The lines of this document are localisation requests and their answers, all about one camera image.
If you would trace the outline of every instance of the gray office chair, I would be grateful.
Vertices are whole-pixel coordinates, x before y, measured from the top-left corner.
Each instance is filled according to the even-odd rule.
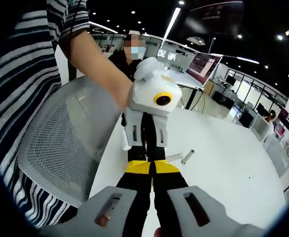
[[[28,127],[17,154],[20,169],[48,193],[80,207],[119,115],[111,96],[89,78],[69,82]]]
[[[271,158],[278,176],[281,177],[289,169],[289,158],[286,151],[275,136],[266,138],[263,147]]]
[[[269,124],[261,115],[257,115],[255,123],[250,129],[260,142],[264,142],[269,132]]]

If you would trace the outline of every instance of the striped shirt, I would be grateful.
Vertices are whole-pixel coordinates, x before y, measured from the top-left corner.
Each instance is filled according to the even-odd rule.
[[[61,85],[54,53],[71,28],[73,34],[89,28],[86,0],[36,1],[20,17],[0,55],[0,174],[19,209],[37,228],[58,223],[70,205],[23,174],[16,155],[44,100]]]

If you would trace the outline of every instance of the monitor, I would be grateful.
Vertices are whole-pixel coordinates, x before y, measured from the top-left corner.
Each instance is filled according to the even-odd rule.
[[[177,23],[173,35],[186,39],[217,34],[236,37],[239,33],[244,9],[242,0],[193,0],[190,7],[187,17]]]
[[[264,106],[261,103],[258,104],[256,110],[262,117],[268,116],[268,111],[264,108]]]
[[[279,120],[283,123],[283,125],[289,130],[289,112],[282,108],[278,115]]]
[[[280,137],[283,136],[283,134],[285,133],[285,128],[284,126],[282,126],[281,123],[279,123],[276,127],[275,127],[275,132],[277,135],[279,135]]]
[[[186,72],[199,81],[203,87],[209,80],[212,72],[215,71],[221,59],[222,57],[206,53],[197,53]]]
[[[226,78],[226,80],[225,80],[227,83],[229,83],[230,85],[234,85],[234,83],[235,83],[235,79],[232,77],[232,76],[230,76],[230,75],[228,75],[228,77]]]

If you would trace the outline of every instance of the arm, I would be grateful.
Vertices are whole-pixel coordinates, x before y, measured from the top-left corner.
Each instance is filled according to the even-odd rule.
[[[60,48],[76,68],[108,90],[121,111],[124,111],[132,82],[100,52],[85,30],[72,36],[70,55],[67,55],[69,41],[63,40]]]

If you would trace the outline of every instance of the laptop screen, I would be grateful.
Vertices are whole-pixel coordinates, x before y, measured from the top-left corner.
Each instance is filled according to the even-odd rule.
[[[205,85],[220,60],[218,56],[197,53],[186,72]]]

